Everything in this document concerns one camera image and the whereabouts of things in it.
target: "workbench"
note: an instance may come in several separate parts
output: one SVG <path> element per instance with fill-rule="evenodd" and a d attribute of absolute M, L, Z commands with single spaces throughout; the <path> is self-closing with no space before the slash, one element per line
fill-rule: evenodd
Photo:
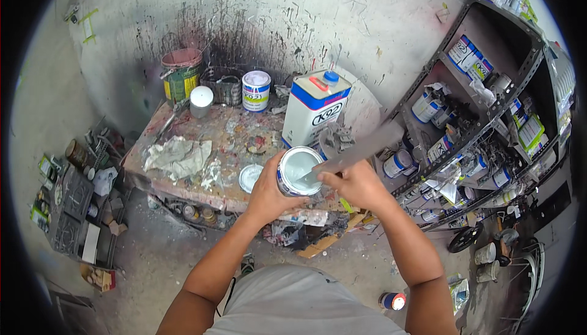
<path fill-rule="evenodd" d="M 132 183 L 160 197 L 175 196 L 221 211 L 244 212 L 250 195 L 238 183 L 240 171 L 250 164 L 265 165 L 269 158 L 285 148 L 281 141 L 285 113 L 274 115 L 269 110 L 255 113 L 222 105 L 213 105 L 202 119 L 196 119 L 190 111 L 183 112 L 157 143 L 163 144 L 173 136 L 200 142 L 211 140 L 212 152 L 202 170 L 177 181 L 171 180 L 162 170 L 143 170 L 156 134 L 171 115 L 172 107 L 167 103 L 160 106 L 126 156 L 123 167 Z M 293 217 L 327 216 L 327 212 L 333 211 L 345 212 L 347 209 L 336 192 L 322 186 L 320 192 L 311 197 L 308 206 L 286 214 Z"/>

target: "black wheel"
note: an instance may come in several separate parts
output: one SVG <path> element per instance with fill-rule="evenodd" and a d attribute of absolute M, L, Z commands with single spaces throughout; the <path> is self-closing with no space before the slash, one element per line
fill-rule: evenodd
<path fill-rule="evenodd" d="M 457 253 L 467 247 L 471 246 L 473 242 L 479 238 L 479 235 L 483 232 L 483 223 L 478 222 L 474 228 L 466 227 L 462 229 L 455 238 L 452 239 L 449 244 L 449 252 Z"/>

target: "floor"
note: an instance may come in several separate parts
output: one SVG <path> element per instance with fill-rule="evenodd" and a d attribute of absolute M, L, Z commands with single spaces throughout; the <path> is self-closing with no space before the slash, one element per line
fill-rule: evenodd
<path fill-rule="evenodd" d="M 146 195 L 134 190 L 126 212 L 128 231 L 117 241 L 114 264 L 116 288 L 96 295 L 94 304 L 110 334 L 154 333 L 165 311 L 180 290 L 191 268 L 222 236 L 208 230 L 205 239 L 187 231 L 183 225 L 153 212 L 147 207 Z M 451 254 L 446 250 L 449 237 L 432 239 L 447 274 L 460 272 L 470 278 L 473 248 Z M 342 282 L 366 306 L 381 311 L 377 299 L 383 292 L 405 292 L 385 236 L 348 233 L 326 252 L 305 259 L 264 240 L 254 240 L 249 247 L 257 267 L 276 263 L 292 263 L 322 269 Z M 498 325 L 500 301 L 505 297 L 506 272 L 500 272 L 498 283 L 470 281 L 471 299 L 456 315 L 462 334 L 493 334 Z M 403 327 L 406 310 L 385 313 Z"/>

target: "k92 thinner can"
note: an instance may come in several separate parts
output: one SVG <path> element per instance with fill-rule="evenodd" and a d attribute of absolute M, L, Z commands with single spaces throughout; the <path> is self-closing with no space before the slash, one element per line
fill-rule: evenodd
<path fill-rule="evenodd" d="M 320 191 L 321 182 L 308 185 L 297 180 L 322 162 L 320 154 L 312 148 L 293 147 L 286 151 L 277 164 L 277 186 L 281 193 L 285 196 L 310 196 Z"/>

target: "person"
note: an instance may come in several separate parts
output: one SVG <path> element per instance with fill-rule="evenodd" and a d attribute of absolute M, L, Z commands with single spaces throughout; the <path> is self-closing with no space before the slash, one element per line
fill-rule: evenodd
<path fill-rule="evenodd" d="M 246 212 L 189 273 L 157 335 L 457 334 L 449 286 L 434 246 L 367 161 L 344 170 L 342 178 L 320 173 L 318 179 L 381 221 L 401 277 L 410 288 L 405 331 L 379 311 L 363 306 L 327 273 L 287 264 L 263 267 L 240 278 L 224 314 L 214 321 L 216 307 L 257 232 L 285 210 L 309 202 L 307 196 L 286 197 L 279 191 L 275 176 L 284 153 L 266 163 Z"/>

